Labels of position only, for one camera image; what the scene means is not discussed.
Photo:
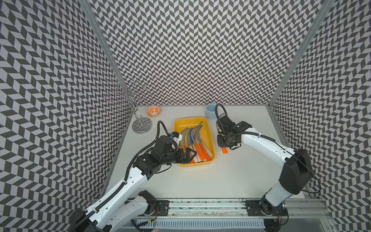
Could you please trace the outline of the yellow plastic storage tray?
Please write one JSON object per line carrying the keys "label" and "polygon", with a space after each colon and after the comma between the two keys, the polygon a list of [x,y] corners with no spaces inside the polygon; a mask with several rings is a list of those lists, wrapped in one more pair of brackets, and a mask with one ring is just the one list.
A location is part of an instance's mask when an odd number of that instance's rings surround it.
{"label": "yellow plastic storage tray", "polygon": [[211,151],[214,157],[211,161],[199,162],[198,160],[199,156],[197,153],[196,157],[193,159],[191,163],[181,164],[182,167],[192,167],[192,166],[211,164],[216,158],[216,152],[215,152],[212,132],[211,132],[208,120],[206,118],[192,117],[192,118],[179,119],[174,123],[174,130],[180,133],[183,129],[194,128],[195,126],[198,126],[201,122],[203,122],[203,127],[200,130],[201,139],[206,144],[206,146],[209,148],[209,150]]}

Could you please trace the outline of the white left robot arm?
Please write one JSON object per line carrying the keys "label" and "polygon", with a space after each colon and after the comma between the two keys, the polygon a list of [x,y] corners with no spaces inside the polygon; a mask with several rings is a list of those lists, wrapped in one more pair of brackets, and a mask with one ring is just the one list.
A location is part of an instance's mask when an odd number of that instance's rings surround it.
{"label": "white left robot arm", "polygon": [[130,196],[163,165],[190,163],[197,152],[178,147],[177,133],[162,135],[142,148],[129,163],[124,178],[86,210],[77,209],[70,216],[70,232],[114,232],[140,215],[157,212],[156,198],[146,190]]}

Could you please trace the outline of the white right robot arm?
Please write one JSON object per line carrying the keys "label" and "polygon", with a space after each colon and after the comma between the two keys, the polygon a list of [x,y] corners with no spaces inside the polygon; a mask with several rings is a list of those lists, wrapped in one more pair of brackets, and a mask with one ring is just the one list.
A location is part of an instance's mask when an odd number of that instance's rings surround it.
{"label": "white right robot arm", "polygon": [[311,160],[306,149],[293,149],[281,145],[245,121],[237,124],[232,122],[227,115],[217,117],[216,125],[218,126],[219,147],[233,150],[242,144],[249,145],[281,168],[278,182],[260,200],[259,206],[262,214],[271,216],[282,202],[302,192],[309,181],[314,178]]}

